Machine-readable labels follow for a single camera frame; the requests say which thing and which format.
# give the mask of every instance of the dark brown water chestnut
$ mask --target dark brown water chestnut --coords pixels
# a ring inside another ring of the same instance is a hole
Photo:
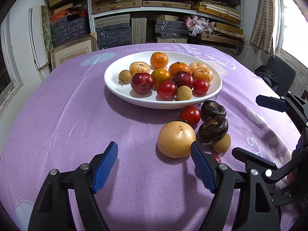
[[[213,140],[222,138],[228,131],[229,124],[223,116],[214,116],[208,118],[201,124],[198,130],[198,135],[202,142],[210,143]]]
[[[220,105],[218,102],[207,100],[201,106],[201,116],[202,119],[208,119],[214,116],[226,117],[227,112],[224,106]]]

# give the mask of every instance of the metal bolt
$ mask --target metal bolt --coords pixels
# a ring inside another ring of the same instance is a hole
[[[258,171],[256,171],[255,169],[252,169],[250,172],[251,172],[251,174],[254,175],[254,176],[256,176],[256,175],[258,174]]]
[[[88,163],[81,164],[80,168],[81,170],[87,170],[89,168],[89,164]]]
[[[51,174],[52,176],[54,176],[57,172],[58,172],[58,171],[57,171],[56,169],[50,170],[50,174]]]
[[[267,177],[270,177],[270,176],[272,175],[272,171],[271,171],[270,169],[267,169],[267,170],[265,171],[265,175],[266,175]]]
[[[228,168],[228,166],[226,164],[222,163],[222,164],[219,164],[219,168],[221,170],[226,170]]]

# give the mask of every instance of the striped curtain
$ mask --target striped curtain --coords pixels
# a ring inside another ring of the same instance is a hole
[[[250,42],[271,56],[274,56],[272,38],[275,19],[274,2],[275,0],[259,0],[254,29],[250,39]]]

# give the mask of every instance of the picture frame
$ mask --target picture frame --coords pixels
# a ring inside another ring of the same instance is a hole
[[[98,47],[96,33],[91,33],[76,40],[67,42],[61,46],[52,48],[50,50],[51,68],[52,70],[54,70],[63,62],[71,58],[91,53],[97,50]]]

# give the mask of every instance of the table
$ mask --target table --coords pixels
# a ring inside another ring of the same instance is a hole
[[[104,71],[112,62],[141,51],[174,51],[209,62],[223,78],[223,87],[213,99],[227,109],[231,148],[249,150],[278,167],[291,159],[300,136],[292,121],[285,113],[255,103],[259,94],[278,96],[219,50],[190,44],[139,44],[82,55],[56,68],[39,86],[6,142],[0,162],[0,200],[21,231],[27,230],[48,172],[74,170],[104,152],[110,141],[118,144],[119,156],[104,189],[95,196],[110,230],[198,230],[213,195],[196,177],[191,157],[165,157],[156,143],[161,127],[178,120],[181,110],[129,104],[104,84]],[[210,144],[203,148],[214,152]],[[244,171],[231,150],[221,161]],[[238,195],[236,190],[224,230],[231,230]],[[72,192],[70,198],[76,226],[84,230]],[[296,207],[282,207],[281,230],[288,230],[296,217]]]

